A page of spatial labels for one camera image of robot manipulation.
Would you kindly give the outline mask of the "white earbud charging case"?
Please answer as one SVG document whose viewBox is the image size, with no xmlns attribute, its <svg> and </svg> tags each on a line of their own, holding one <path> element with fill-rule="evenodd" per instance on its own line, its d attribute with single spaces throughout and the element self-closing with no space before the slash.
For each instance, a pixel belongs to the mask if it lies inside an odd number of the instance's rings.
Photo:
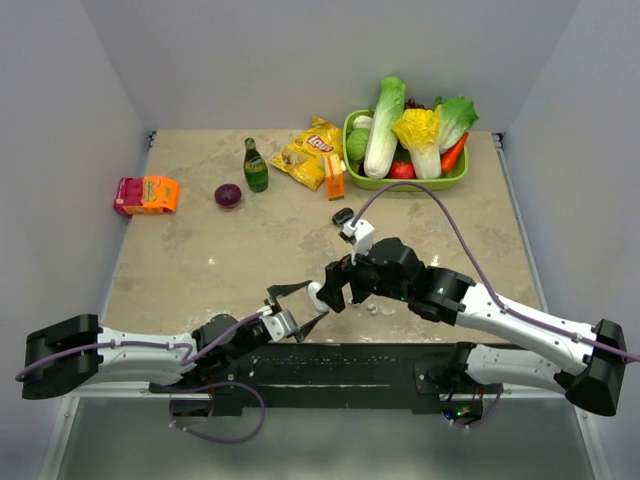
<svg viewBox="0 0 640 480">
<path fill-rule="evenodd" d="M 318 293 L 321 288 L 321 283 L 313 281 L 307 286 L 307 295 L 314 309 L 319 313 L 325 313 L 328 311 L 328 306 L 318 298 Z"/>
</svg>

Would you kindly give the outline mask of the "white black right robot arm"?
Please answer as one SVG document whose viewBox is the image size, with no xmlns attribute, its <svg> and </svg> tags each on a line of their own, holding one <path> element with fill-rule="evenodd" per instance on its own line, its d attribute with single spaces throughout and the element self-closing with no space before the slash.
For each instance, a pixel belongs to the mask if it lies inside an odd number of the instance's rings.
<svg viewBox="0 0 640 480">
<path fill-rule="evenodd" d="M 445 369 L 459 393 L 474 386 L 516 384 L 563 395 L 590 413 L 616 414 L 624 379 L 626 344 L 622 327 L 549 315 L 492 293 L 471 277 L 425 265 L 397 238 L 375 243 L 366 254 L 347 255 L 325 268 L 325 281 L 308 295 L 320 312 L 343 311 L 343 288 L 355 303 L 376 295 L 405 303 L 424 320 L 478 330 L 510 342 L 508 348 L 459 345 Z"/>
</svg>

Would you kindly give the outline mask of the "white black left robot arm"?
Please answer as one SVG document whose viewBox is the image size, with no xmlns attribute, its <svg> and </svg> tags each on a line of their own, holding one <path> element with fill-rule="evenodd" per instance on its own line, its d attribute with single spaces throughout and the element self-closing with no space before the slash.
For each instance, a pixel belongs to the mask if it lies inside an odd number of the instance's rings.
<svg viewBox="0 0 640 480">
<path fill-rule="evenodd" d="M 102 383 L 156 384 L 196 392 L 254 350 L 287 339 L 303 341 L 329 312 L 318 282 L 273 285 L 256 313 L 243 320 L 218 314 L 191 333 L 134 334 L 82 314 L 31 333 L 16 380 L 25 400 L 44 400 Z"/>
</svg>

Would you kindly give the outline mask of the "black earbud charging case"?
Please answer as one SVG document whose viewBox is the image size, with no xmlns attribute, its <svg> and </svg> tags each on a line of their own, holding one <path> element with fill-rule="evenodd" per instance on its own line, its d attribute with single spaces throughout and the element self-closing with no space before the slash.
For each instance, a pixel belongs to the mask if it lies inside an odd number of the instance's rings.
<svg viewBox="0 0 640 480">
<path fill-rule="evenodd" d="M 342 208 L 332 216 L 332 223 L 337 227 L 341 227 L 351 220 L 354 215 L 355 213 L 351 208 Z"/>
</svg>

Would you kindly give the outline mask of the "orange juice carton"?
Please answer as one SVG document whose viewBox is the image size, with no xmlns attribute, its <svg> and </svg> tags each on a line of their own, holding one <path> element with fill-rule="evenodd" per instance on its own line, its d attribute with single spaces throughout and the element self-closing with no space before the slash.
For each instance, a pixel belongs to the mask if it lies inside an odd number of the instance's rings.
<svg viewBox="0 0 640 480">
<path fill-rule="evenodd" d="M 342 199 L 345 195 L 344 170 L 338 154 L 323 156 L 327 198 L 330 201 Z"/>
</svg>

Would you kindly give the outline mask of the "red apple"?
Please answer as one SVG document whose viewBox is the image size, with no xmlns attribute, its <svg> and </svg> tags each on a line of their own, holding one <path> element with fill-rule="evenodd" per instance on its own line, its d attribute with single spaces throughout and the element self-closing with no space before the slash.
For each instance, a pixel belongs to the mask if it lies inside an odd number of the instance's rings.
<svg viewBox="0 0 640 480">
<path fill-rule="evenodd" d="M 411 162 L 394 161 L 391 164 L 387 177 L 396 180 L 412 180 L 416 178 L 416 173 Z"/>
</svg>

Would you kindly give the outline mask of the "long napa cabbage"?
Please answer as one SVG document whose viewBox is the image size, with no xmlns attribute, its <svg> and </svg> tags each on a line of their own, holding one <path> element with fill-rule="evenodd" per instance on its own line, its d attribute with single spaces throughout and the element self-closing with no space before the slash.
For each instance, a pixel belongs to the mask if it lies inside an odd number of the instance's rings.
<svg viewBox="0 0 640 480">
<path fill-rule="evenodd" d="M 385 77 L 380 82 L 364 160 L 364 172 L 369 178 L 381 179 L 389 173 L 398 143 L 392 126 L 404 113 L 406 93 L 406 84 L 396 76 Z"/>
</svg>

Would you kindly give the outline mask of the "yellow Lays chips bag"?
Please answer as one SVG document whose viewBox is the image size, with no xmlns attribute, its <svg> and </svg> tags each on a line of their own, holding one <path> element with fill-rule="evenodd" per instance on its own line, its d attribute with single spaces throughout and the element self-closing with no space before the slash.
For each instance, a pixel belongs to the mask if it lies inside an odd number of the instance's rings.
<svg viewBox="0 0 640 480">
<path fill-rule="evenodd" d="M 311 127 L 296 136 L 271 160 L 278 170 L 316 191 L 325 180 L 324 157 L 343 158 L 343 132 L 321 117 L 311 119 Z"/>
</svg>

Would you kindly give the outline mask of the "round green cabbage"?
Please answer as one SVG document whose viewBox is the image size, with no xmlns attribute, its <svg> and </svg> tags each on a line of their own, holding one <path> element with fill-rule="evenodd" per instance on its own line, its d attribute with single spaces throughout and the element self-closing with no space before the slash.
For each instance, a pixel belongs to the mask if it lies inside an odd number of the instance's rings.
<svg viewBox="0 0 640 480">
<path fill-rule="evenodd" d="M 370 130 L 356 128 L 347 137 L 345 153 L 350 163 L 360 163 L 366 156 Z"/>
</svg>

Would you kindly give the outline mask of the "green glass bottle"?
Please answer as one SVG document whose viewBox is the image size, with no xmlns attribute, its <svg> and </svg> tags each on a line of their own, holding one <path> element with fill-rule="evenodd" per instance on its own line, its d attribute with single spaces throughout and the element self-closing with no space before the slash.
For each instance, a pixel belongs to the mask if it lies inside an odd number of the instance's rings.
<svg viewBox="0 0 640 480">
<path fill-rule="evenodd" d="M 248 137 L 244 140 L 245 156 L 243 170 L 249 189 L 255 193 L 263 192 L 269 185 L 269 172 L 266 162 L 258 152 L 256 142 Z"/>
</svg>

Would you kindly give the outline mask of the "orange carrot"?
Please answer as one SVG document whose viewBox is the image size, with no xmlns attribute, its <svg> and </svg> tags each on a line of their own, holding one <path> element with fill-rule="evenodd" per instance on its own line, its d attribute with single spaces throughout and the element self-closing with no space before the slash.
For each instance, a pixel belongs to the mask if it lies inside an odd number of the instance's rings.
<svg viewBox="0 0 640 480">
<path fill-rule="evenodd" d="M 464 151 L 469 133 L 466 132 L 458 142 L 441 155 L 441 172 L 443 175 L 449 174 L 455 167 L 458 157 Z"/>
</svg>

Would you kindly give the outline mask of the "yellow leaf cabbage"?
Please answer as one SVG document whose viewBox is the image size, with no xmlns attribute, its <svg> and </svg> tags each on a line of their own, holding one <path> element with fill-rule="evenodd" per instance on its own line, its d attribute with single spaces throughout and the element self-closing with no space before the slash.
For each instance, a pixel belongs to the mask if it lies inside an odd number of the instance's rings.
<svg viewBox="0 0 640 480">
<path fill-rule="evenodd" d="M 392 124 L 392 131 L 409 156 L 418 179 L 435 179 L 441 175 L 439 135 L 441 108 L 407 109 Z"/>
</svg>

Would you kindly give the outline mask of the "pink orange snack box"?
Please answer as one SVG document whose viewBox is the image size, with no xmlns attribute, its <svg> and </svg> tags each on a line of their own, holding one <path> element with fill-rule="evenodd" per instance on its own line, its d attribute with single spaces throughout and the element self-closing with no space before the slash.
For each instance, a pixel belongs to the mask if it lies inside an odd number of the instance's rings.
<svg viewBox="0 0 640 480">
<path fill-rule="evenodd" d="M 120 215 L 174 213 L 180 186 L 165 176 L 123 177 L 118 184 L 113 209 Z"/>
</svg>

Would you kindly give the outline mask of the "dark purple grapes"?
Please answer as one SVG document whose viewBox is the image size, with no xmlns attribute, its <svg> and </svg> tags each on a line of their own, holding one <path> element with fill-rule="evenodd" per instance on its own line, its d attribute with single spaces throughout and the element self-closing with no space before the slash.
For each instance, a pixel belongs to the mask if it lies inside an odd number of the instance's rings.
<svg viewBox="0 0 640 480">
<path fill-rule="evenodd" d="M 410 98 L 405 102 L 405 109 L 422 109 L 426 110 L 426 106 L 424 104 L 418 103 L 416 100 Z"/>
</svg>

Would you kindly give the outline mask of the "green leaf lettuce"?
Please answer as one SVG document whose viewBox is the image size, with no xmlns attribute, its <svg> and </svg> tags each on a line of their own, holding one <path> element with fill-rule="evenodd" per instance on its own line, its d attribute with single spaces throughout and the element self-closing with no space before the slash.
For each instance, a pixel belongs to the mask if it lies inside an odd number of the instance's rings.
<svg viewBox="0 0 640 480">
<path fill-rule="evenodd" d="M 440 108 L 438 148 L 441 154 L 450 150 L 479 119 L 474 101 L 463 95 L 437 97 L 435 107 Z"/>
</svg>

